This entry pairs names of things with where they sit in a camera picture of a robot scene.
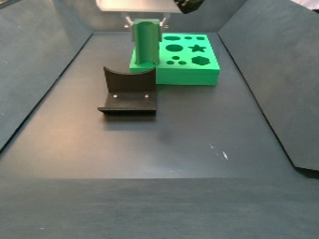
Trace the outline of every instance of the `black holder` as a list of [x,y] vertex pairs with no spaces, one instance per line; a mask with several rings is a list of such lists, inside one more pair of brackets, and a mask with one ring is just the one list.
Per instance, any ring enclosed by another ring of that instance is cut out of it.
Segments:
[[123,74],[105,68],[105,77],[109,94],[105,107],[98,108],[105,114],[157,112],[157,68],[138,74]]

